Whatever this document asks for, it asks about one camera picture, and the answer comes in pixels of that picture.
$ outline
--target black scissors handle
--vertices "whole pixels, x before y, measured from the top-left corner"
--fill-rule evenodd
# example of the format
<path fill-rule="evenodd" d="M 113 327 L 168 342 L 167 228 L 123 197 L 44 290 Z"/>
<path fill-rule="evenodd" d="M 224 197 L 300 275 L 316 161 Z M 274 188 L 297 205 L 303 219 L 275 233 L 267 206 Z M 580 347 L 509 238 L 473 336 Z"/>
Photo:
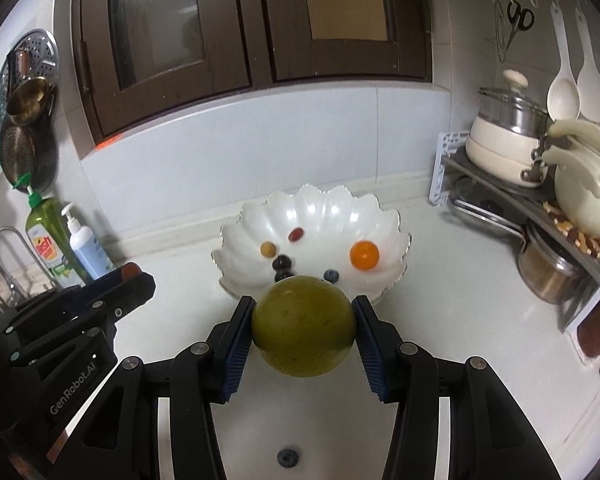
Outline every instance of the black scissors handle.
<path fill-rule="evenodd" d="M 511 8 L 513 6 L 515 6 L 515 10 L 512 13 Z M 529 30 L 534 26 L 536 21 L 536 17 L 534 16 L 533 12 L 529 9 L 523 9 L 520 3 L 516 0 L 511 0 L 509 5 L 507 5 L 507 17 L 509 18 L 509 23 L 518 30 Z"/>

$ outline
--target blue lotion bottle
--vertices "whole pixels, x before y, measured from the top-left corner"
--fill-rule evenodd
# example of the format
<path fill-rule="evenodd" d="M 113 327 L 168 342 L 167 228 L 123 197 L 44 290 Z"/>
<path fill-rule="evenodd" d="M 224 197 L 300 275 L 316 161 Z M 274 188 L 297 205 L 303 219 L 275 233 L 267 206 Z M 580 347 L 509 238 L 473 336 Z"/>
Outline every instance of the blue lotion bottle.
<path fill-rule="evenodd" d="M 62 216 L 66 216 L 67 227 L 71 233 L 69 245 L 71 245 L 75 256 L 80 260 L 89 275 L 97 280 L 105 274 L 109 274 L 116 267 L 107 256 L 91 228 L 80 225 L 78 219 L 71 215 L 73 206 L 74 204 L 71 203 L 62 209 Z"/>

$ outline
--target white scalloped bowl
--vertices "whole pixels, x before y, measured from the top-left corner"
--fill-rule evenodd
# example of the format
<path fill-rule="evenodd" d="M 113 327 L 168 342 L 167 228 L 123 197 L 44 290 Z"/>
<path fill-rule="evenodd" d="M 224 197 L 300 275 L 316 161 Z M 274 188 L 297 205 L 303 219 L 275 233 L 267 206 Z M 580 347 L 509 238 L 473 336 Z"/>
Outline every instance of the white scalloped bowl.
<path fill-rule="evenodd" d="M 296 227 L 304 229 L 304 236 L 289 242 Z M 211 253 L 222 272 L 220 285 L 234 298 L 256 301 L 274 284 L 273 258 L 260 254 L 265 241 L 291 258 L 294 274 L 322 279 L 325 270 L 335 269 L 340 274 L 336 286 L 349 301 L 364 294 L 372 303 L 403 276 L 411 245 L 411 235 L 400 232 L 397 210 L 383 211 L 375 195 L 356 198 L 345 186 L 325 192 L 306 184 L 295 195 L 274 191 L 264 204 L 245 204 L 238 223 L 223 225 L 220 234 L 222 248 Z M 360 240 L 375 243 L 380 251 L 371 270 L 358 270 L 350 262 L 349 250 Z"/>

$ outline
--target white wall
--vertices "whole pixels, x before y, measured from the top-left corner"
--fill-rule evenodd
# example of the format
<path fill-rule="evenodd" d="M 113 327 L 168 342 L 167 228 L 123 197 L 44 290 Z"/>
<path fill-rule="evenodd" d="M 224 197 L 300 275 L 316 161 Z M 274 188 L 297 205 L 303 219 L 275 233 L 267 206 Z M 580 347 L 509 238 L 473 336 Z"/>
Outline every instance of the white wall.
<path fill-rule="evenodd" d="M 438 133 L 469 128 L 478 88 L 493 86 L 502 69 L 491 0 L 429 1 L 434 85 L 321 83 L 225 98 L 144 124 L 82 160 L 78 153 L 83 156 L 92 143 L 77 93 L 70 0 L 21 0 L 0 28 L 0 67 L 26 30 L 54 33 L 62 56 L 61 98 L 53 120 L 60 159 L 50 192 L 75 202 L 99 236 L 124 236 L 152 222 L 305 182 L 429 171 Z M 587 9 L 586 14 L 597 50 L 600 18 Z M 538 100 L 546 98 L 544 85 L 557 71 L 556 60 L 538 59 L 538 52 L 553 59 L 555 48 L 552 28 L 547 32 L 543 20 L 539 12 L 528 33 L 538 39 L 519 34 L 509 58 L 524 67 Z M 577 34 L 571 26 L 573 43 Z M 577 70 L 577 54 L 573 59 Z M 26 197 L 9 190 L 2 177 L 0 226 L 22 228 L 28 212 Z M 9 258 L 8 266 L 29 262 L 28 256 Z"/>

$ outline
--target white spoon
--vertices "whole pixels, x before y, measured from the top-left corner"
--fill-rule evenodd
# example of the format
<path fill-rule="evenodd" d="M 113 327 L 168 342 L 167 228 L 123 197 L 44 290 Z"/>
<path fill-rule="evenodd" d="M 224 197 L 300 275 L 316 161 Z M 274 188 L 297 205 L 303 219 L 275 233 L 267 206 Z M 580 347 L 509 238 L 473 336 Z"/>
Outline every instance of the white spoon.
<path fill-rule="evenodd" d="M 582 42 L 582 51 L 584 53 L 584 64 L 578 76 L 580 111 L 589 121 L 599 123 L 600 72 L 598 72 L 596 61 L 593 59 L 593 49 L 591 47 L 587 19 L 578 7 L 576 7 L 576 23 L 578 24 L 578 32 L 580 33 L 580 41 Z"/>
<path fill-rule="evenodd" d="M 564 28 L 562 9 L 551 3 L 551 17 L 554 19 L 555 37 L 560 51 L 560 72 L 549 86 L 546 96 L 546 108 L 549 117 L 554 121 L 559 119 L 577 119 L 580 113 L 580 95 L 576 80 L 571 72 L 569 47 L 567 46 L 567 31 Z"/>

